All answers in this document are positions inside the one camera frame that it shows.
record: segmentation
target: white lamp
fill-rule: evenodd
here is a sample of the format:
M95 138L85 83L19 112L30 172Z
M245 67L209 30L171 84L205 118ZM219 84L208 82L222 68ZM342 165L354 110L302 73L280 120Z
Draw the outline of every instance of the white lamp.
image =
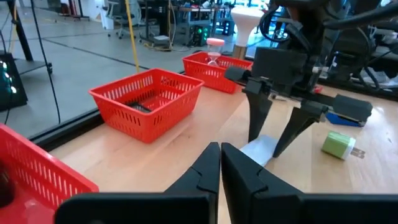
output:
M248 7L235 7L231 10L232 19L238 28L233 57L244 59L250 33L259 24L263 14L259 9Z

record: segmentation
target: blue object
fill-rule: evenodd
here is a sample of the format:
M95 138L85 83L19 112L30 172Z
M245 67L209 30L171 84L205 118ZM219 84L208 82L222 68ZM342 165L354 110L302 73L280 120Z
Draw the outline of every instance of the blue object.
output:
M326 118L328 121L332 124L339 124L339 125L345 125L345 126L352 126L352 127L363 127L363 125L360 125L359 123L355 121L350 121L348 119L344 119L337 114L333 113L327 113Z

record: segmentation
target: white paper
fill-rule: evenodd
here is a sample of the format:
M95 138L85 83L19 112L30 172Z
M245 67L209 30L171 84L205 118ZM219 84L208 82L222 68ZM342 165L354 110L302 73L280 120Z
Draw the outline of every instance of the white paper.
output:
M252 160L265 166L272 158L278 140L266 135L261 135L257 139L249 142L242 147L242 152Z

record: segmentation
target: computer equipment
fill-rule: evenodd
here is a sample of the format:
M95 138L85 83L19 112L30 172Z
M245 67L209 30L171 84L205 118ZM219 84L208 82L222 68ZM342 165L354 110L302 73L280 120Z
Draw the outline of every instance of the computer equipment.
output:
M210 35L210 26L199 26L194 25L190 27L190 33L192 36L191 46L202 47L206 45L206 40Z
M21 78L11 53L0 51L0 111L27 103Z
M235 23L234 21L231 19L225 19L222 23L221 23L221 27L222 27L222 33L223 35L226 36L230 36L234 34L234 27L235 27Z

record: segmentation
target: dark object in basket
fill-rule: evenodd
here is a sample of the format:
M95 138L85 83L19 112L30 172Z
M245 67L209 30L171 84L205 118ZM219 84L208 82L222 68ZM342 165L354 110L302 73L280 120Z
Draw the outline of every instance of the dark object in basket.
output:
M144 113L152 112L152 110L146 108L145 106L141 105L138 102L127 103L126 105L128 105L129 107L131 107L133 109L136 109L136 110L139 110L141 112L144 112Z
M14 200L14 184L7 173L6 166L0 161L0 208Z

